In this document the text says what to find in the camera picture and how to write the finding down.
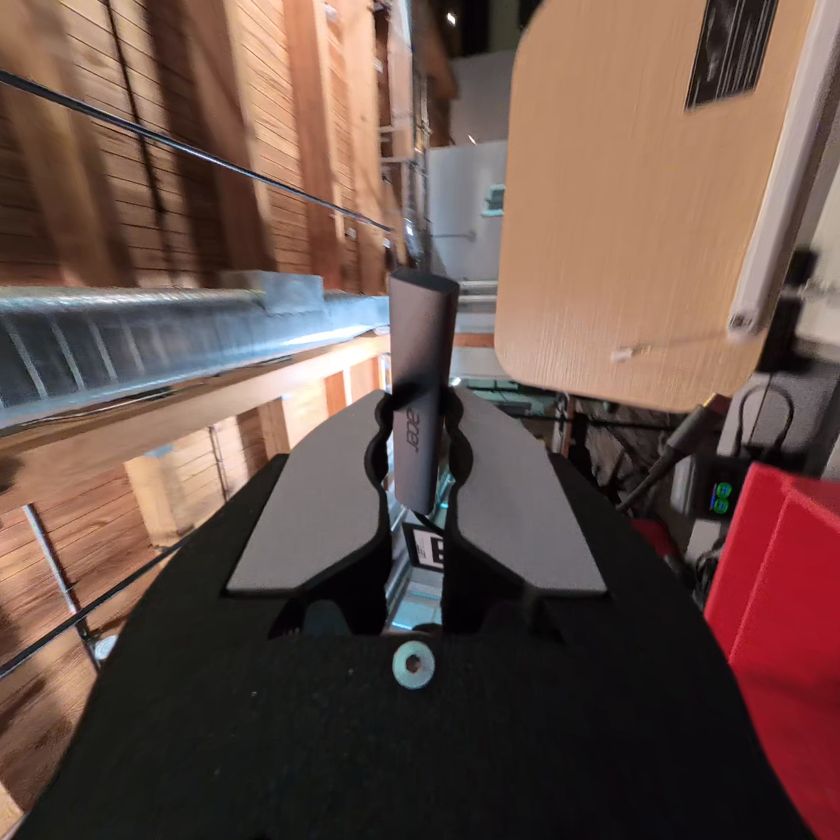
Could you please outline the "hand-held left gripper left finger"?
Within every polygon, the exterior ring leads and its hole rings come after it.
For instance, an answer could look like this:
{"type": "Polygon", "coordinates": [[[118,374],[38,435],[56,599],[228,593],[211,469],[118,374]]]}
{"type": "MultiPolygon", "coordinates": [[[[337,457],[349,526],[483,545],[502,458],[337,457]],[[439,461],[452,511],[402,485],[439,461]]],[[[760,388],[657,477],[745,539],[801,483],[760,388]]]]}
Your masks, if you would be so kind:
{"type": "Polygon", "coordinates": [[[226,584],[231,596],[332,603],[354,635],[382,633],[392,572],[383,487],[391,396],[372,391],[289,453],[226,584]]]}

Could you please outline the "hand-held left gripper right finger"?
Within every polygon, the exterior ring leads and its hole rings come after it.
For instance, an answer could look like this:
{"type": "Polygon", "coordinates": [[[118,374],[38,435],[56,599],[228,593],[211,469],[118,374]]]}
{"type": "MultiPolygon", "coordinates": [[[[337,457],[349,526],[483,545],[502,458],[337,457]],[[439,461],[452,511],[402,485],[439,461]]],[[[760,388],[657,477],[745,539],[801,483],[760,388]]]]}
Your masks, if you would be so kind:
{"type": "Polygon", "coordinates": [[[454,488],[444,525],[446,634],[497,616],[531,627],[558,600],[600,601],[607,585],[549,454],[472,391],[451,392],[445,428],[454,488]]]}

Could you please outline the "grey USB hub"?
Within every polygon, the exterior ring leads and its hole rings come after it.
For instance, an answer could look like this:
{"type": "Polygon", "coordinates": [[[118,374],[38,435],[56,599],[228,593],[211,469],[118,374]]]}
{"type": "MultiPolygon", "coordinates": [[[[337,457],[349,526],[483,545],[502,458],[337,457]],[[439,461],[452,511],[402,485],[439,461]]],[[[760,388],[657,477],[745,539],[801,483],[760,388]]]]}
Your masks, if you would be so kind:
{"type": "Polygon", "coordinates": [[[420,269],[389,280],[395,499],[433,510],[455,339],[459,284],[420,269]]]}

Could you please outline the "red plastic bin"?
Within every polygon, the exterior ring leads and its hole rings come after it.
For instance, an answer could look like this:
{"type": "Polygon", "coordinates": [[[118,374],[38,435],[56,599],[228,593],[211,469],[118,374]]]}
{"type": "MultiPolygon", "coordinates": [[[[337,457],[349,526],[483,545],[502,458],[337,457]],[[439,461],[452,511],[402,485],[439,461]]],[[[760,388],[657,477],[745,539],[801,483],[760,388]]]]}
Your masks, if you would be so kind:
{"type": "Polygon", "coordinates": [[[750,468],[705,618],[796,809],[838,839],[838,483],[750,468]]]}

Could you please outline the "white printed tag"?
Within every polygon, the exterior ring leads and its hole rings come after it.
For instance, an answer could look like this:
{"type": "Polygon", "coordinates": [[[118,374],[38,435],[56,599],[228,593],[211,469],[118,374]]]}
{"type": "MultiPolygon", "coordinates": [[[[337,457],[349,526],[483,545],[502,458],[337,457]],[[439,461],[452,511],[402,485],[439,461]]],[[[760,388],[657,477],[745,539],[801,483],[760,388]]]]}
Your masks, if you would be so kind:
{"type": "Polygon", "coordinates": [[[405,522],[402,534],[410,564],[414,568],[443,573],[445,539],[443,535],[422,525],[405,522]]]}

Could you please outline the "wooden book stand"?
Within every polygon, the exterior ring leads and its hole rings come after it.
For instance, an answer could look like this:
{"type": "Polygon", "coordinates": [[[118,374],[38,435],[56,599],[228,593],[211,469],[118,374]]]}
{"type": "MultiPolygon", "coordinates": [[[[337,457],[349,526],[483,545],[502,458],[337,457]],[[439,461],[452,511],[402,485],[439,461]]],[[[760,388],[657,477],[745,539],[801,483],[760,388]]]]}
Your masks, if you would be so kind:
{"type": "Polygon", "coordinates": [[[756,372],[838,109],[838,2],[542,2],[511,77],[495,352],[667,412],[756,372]]]}

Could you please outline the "metal ventilation duct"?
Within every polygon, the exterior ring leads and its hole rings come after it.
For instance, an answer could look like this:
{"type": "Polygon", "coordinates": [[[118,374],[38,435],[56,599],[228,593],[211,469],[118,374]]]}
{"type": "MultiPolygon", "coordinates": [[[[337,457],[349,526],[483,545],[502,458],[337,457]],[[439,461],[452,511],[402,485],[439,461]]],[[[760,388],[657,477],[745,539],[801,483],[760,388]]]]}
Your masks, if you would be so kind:
{"type": "Polygon", "coordinates": [[[1,427],[88,410],[389,326],[388,297],[226,271],[219,289],[3,287],[1,427]]]}

